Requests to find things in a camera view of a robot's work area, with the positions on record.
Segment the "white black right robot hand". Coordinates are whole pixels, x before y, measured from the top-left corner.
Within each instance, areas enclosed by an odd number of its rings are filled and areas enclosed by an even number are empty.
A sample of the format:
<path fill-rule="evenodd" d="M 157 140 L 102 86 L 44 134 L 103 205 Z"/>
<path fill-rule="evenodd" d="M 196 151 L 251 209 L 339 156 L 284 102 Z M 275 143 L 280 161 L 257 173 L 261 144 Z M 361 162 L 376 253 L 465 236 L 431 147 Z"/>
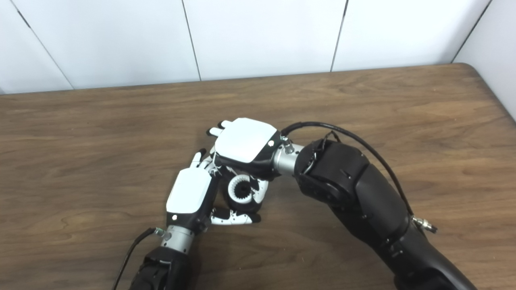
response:
<path fill-rule="evenodd" d="M 206 133 L 215 138 L 208 167 L 227 183 L 228 205 L 236 211 L 257 212 L 268 183 L 279 176 L 273 159 L 282 145 L 280 132 L 261 121 L 237 118 Z"/>

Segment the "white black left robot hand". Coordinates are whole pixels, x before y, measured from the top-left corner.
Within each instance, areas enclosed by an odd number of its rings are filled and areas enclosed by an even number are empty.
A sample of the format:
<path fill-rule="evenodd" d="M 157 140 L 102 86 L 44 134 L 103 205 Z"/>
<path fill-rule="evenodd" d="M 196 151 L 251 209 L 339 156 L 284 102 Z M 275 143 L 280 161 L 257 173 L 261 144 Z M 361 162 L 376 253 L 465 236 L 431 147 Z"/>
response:
<path fill-rule="evenodd" d="M 247 225 L 260 222 L 257 212 L 236 211 L 226 200 L 227 183 L 209 167 L 210 155 L 197 151 L 179 171 L 166 201 L 166 227 L 174 234 L 195 236 L 209 225 Z"/>

